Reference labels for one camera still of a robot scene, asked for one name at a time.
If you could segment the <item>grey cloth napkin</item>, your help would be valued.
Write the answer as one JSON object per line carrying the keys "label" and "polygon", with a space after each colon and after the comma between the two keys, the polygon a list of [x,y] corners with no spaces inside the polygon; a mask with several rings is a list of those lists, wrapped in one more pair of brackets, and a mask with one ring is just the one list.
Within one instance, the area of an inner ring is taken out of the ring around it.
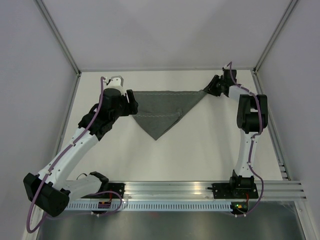
{"label": "grey cloth napkin", "polygon": [[199,91],[134,91],[137,124],[155,141],[176,125],[207,94]]}

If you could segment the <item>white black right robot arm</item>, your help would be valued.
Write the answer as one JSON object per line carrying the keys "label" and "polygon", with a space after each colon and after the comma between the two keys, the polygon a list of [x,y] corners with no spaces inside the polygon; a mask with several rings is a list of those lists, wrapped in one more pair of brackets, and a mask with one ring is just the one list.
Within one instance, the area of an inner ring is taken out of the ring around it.
{"label": "white black right robot arm", "polygon": [[237,71],[222,69],[221,76],[215,75],[204,91],[212,96],[222,94],[238,103],[236,124],[240,130],[240,147],[235,168],[227,190],[235,198],[245,192],[256,192],[253,173],[254,156],[260,135],[268,126],[268,97],[255,94],[237,83]]}

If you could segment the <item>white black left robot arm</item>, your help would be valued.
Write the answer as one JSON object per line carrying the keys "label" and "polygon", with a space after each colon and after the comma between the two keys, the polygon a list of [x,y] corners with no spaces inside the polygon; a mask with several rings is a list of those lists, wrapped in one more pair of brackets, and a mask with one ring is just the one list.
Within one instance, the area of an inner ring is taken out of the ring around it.
{"label": "white black left robot arm", "polygon": [[112,129],[119,117],[135,115],[138,103],[134,92],[125,94],[116,88],[106,88],[96,103],[78,123],[69,144],[37,174],[28,173],[23,184],[28,199],[51,217],[59,216],[69,202],[90,194],[104,198],[109,193],[107,177],[92,172],[83,180],[67,181],[70,173],[85,154]]}

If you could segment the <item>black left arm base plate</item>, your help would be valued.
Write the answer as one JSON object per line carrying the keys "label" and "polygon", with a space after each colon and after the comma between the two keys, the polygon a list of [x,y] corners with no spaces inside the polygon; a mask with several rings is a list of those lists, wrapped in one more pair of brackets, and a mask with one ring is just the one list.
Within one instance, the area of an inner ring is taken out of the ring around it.
{"label": "black left arm base plate", "polygon": [[[124,197],[124,193],[125,193],[125,183],[120,182],[120,183],[116,183],[116,182],[111,182],[111,183],[103,183],[102,186],[99,189],[99,193],[97,195],[98,198],[102,198],[102,199],[109,199],[111,198],[115,198],[115,199],[119,199],[120,197],[123,198]],[[120,195],[120,197],[118,197],[116,194],[114,193],[101,193],[101,192],[106,192],[106,191],[112,191],[115,192],[117,194]]]}

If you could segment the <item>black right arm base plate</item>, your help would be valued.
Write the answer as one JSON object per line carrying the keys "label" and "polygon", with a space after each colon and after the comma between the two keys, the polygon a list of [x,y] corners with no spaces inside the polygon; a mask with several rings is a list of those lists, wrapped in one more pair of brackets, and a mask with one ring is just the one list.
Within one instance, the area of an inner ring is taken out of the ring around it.
{"label": "black right arm base plate", "polygon": [[259,194],[257,186],[236,184],[232,186],[230,183],[212,183],[211,186],[206,188],[213,194],[214,199],[258,199]]}

